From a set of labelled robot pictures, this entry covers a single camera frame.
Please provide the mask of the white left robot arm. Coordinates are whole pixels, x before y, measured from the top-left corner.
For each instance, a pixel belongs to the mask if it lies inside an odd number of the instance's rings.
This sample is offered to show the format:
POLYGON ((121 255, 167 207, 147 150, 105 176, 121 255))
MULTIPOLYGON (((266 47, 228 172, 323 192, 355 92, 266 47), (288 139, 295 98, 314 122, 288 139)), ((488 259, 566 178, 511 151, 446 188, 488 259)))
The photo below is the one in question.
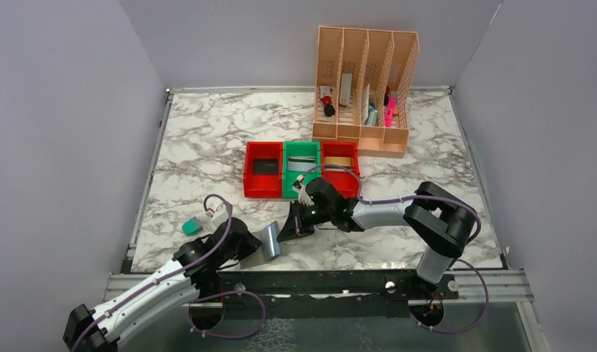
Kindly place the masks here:
POLYGON ((69 351, 118 351, 128 338, 167 310, 215 297, 221 292, 219 269, 262 246, 247 225, 232 217, 212 234, 180 246, 162 267, 144 280, 94 308, 81 304, 67 319, 63 341, 69 351))

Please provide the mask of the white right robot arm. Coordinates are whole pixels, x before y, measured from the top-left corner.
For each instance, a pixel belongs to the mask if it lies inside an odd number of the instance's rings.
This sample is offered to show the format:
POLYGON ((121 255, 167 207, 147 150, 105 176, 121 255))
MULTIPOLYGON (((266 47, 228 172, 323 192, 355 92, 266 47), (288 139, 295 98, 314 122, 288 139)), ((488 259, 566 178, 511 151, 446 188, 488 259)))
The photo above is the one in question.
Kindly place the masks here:
POLYGON ((284 242, 307 237, 325 223, 343 232, 412 228, 428 246, 415 276, 431 286, 440 283, 481 228, 475 209, 432 182, 421 183, 406 196, 367 200, 345 197, 332 183, 317 177, 301 187, 299 198, 290 203, 287 220, 276 239, 284 242))

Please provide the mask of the grey card holder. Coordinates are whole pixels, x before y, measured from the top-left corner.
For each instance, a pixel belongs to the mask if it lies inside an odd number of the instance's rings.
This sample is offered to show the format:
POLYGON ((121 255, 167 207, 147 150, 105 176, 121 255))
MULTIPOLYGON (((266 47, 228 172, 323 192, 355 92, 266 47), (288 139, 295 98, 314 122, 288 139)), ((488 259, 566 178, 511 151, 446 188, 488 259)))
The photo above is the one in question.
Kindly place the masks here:
POLYGON ((270 263, 281 255, 281 247, 277 237, 279 235, 279 223, 273 221, 261 230, 254 233, 256 239, 260 240, 262 245, 258 250, 240 261, 239 268, 246 270, 260 265, 270 263))

